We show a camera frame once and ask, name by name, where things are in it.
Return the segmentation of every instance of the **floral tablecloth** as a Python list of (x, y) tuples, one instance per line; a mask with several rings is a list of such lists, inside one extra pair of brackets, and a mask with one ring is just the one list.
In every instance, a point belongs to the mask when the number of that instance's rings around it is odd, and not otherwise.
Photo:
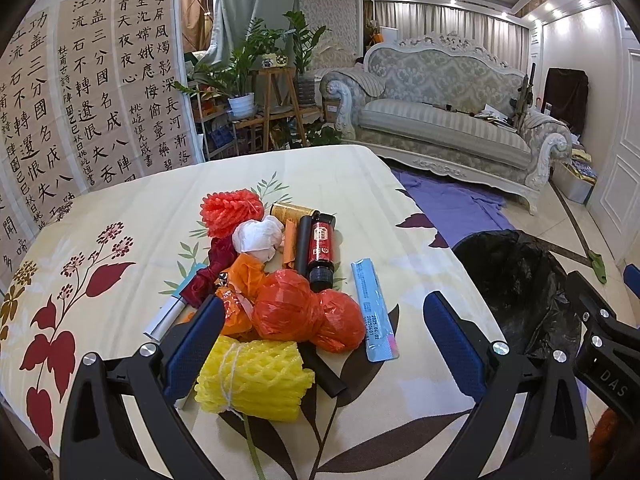
[[(364, 348), (322, 357), (348, 384), (337, 399), (313, 387), (295, 423), (254, 419), (267, 478), (423, 479), (473, 407), (454, 382), (422, 319), (440, 290), (490, 340), (498, 325), (462, 265), (388, 167), (361, 146), (327, 146), (199, 164), (81, 196), (48, 226), (15, 275), (0, 310), (0, 390), (55, 452), (82, 355), (131, 355), (143, 329), (191, 267), (205, 262), (200, 220), (208, 192), (248, 188), (265, 209), (277, 200), (337, 218), (336, 285), (355, 297), (350, 263), (373, 260), (400, 358), (366, 359)], [(279, 266), (279, 255), (267, 270)], [(188, 402), (188, 427), (225, 478), (255, 471), (235, 415)], [(485, 471), (499, 466), (518, 410)], [(136, 434), (141, 419), (132, 416)], [(164, 465), (149, 453), (160, 472)]]

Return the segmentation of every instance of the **gold can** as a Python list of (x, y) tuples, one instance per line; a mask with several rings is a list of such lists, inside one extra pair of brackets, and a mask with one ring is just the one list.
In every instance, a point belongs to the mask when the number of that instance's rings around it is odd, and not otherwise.
[(286, 224), (287, 220), (293, 220), (296, 224), (300, 219), (305, 216), (313, 216), (317, 213), (315, 209), (309, 207), (303, 207), (295, 204), (285, 204), (282, 202), (276, 202), (271, 206), (271, 215), (275, 216), (282, 224)]

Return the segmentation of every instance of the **calligraphy scroll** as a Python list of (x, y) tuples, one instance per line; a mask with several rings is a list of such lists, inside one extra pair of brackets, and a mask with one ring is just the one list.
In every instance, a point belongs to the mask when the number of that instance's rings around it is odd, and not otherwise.
[(0, 288), (73, 199), (202, 162), (178, 0), (37, 0), (0, 58)]

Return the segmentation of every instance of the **screw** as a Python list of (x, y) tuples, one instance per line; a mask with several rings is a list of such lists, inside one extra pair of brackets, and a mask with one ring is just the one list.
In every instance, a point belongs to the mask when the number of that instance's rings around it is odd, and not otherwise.
[(564, 363), (566, 361), (566, 354), (562, 350), (556, 350), (554, 352), (554, 359), (559, 363)]
[(509, 353), (509, 345), (503, 341), (494, 343), (494, 352), (498, 355), (507, 355)]
[(145, 343), (140, 347), (140, 354), (144, 357), (152, 356), (156, 353), (156, 345), (153, 343)]
[(98, 356), (96, 354), (94, 354), (93, 352), (89, 352), (82, 358), (82, 363), (87, 366), (91, 366), (96, 362), (97, 359)]

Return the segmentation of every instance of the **purple sheet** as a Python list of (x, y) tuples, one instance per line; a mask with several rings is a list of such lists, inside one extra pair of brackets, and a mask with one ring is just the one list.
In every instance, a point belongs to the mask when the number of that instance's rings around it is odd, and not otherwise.
[(449, 247), (480, 231), (514, 229), (500, 212), (504, 197), (484, 186), (396, 168), (391, 171)]

